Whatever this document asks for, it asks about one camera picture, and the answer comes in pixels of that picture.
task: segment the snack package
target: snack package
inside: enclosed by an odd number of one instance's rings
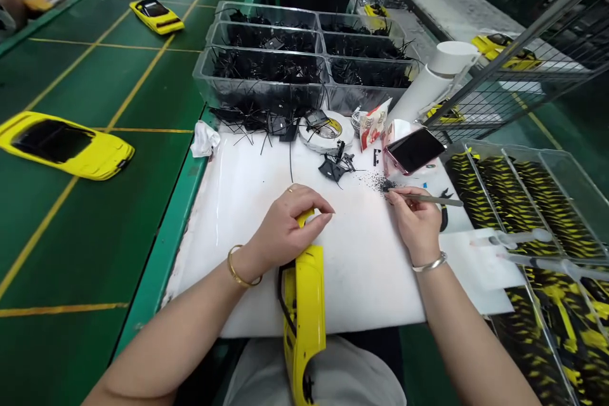
[[[368,114],[360,116],[360,144],[362,152],[374,143],[385,129],[385,121],[387,120],[387,113],[389,112],[389,105],[392,100],[390,98]]]

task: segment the toy car part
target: toy car part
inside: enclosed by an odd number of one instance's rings
[[[488,60],[495,60],[499,54],[513,42],[512,38],[504,34],[477,35],[471,41],[480,53]],[[516,56],[508,60],[503,68],[516,71],[533,70],[543,63],[530,49],[522,49]]]
[[[298,218],[302,228],[315,211]],[[278,271],[277,297],[284,313],[284,355],[295,406],[314,405],[308,362],[325,350],[324,249],[309,246]]]

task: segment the gold bracelet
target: gold bracelet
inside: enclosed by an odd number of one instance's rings
[[[239,283],[239,285],[243,285],[244,287],[249,289],[250,287],[254,287],[260,284],[260,282],[262,281],[262,276],[258,278],[258,282],[252,282],[251,284],[239,277],[239,275],[235,271],[235,268],[233,268],[233,251],[238,247],[243,247],[243,244],[236,244],[232,247],[232,249],[230,249],[230,251],[228,252],[228,259],[226,260],[226,263],[228,264],[228,270],[230,271],[230,274],[233,279],[235,279],[237,283]]]

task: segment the white cylinder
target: white cylinder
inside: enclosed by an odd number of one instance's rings
[[[453,77],[442,77],[429,71],[427,65],[415,78],[410,87],[400,97],[389,112],[387,122],[393,119],[402,119],[412,122],[419,117],[419,111],[433,103],[446,91]]]
[[[436,46],[428,67],[434,73],[456,75],[480,57],[478,48],[463,41],[444,41]]]

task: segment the tape roll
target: tape roll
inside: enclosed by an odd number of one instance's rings
[[[328,121],[317,127],[309,127],[304,119],[301,119],[298,133],[309,149],[320,154],[334,155],[338,153],[339,141],[344,141],[345,150],[351,146],[355,132],[351,119],[334,111],[324,110],[324,114]]]

